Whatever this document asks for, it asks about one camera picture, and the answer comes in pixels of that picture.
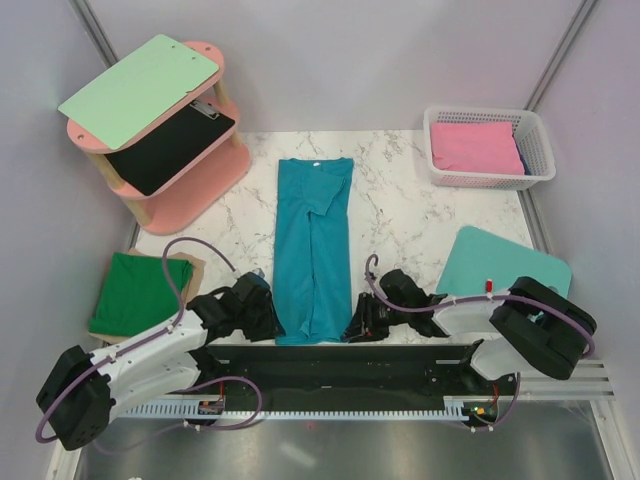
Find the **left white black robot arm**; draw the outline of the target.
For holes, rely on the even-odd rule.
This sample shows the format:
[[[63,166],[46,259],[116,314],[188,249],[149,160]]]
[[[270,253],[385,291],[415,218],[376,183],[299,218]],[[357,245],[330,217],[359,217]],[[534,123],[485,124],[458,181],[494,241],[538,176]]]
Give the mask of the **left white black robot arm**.
[[[127,411],[159,396],[216,388],[222,363],[208,345],[239,330],[252,342],[282,328],[269,284],[258,274],[194,297],[173,319],[118,344],[65,350],[36,396],[43,423],[68,451],[84,447]]]

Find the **green t shirt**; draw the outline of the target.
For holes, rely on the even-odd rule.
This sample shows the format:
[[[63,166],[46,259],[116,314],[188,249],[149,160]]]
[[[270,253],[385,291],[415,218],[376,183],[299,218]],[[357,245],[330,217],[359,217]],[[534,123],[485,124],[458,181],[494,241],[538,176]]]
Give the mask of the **green t shirt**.
[[[173,317],[179,311],[169,284],[182,291],[194,266],[188,260],[169,259],[166,278],[157,257],[115,253],[88,331],[107,337],[132,337]]]

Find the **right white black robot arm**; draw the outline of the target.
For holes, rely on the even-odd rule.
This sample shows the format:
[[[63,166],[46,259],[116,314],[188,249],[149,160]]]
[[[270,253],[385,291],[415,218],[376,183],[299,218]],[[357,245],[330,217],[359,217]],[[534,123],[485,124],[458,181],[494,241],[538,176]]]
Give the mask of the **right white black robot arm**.
[[[531,277],[521,276],[499,292],[466,297],[428,294],[400,269],[381,278],[368,273],[366,280],[371,290],[359,295],[343,340],[381,341],[391,327],[403,324],[427,338],[469,334],[474,339],[457,371],[469,393],[530,370],[567,380],[594,352],[596,321]]]

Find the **teal t shirt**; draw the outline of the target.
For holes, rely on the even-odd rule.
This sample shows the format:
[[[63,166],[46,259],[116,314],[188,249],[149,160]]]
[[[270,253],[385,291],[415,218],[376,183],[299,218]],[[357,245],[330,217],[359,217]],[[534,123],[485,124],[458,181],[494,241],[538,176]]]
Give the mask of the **teal t shirt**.
[[[278,164],[273,299],[280,345],[339,342],[352,318],[351,158]]]

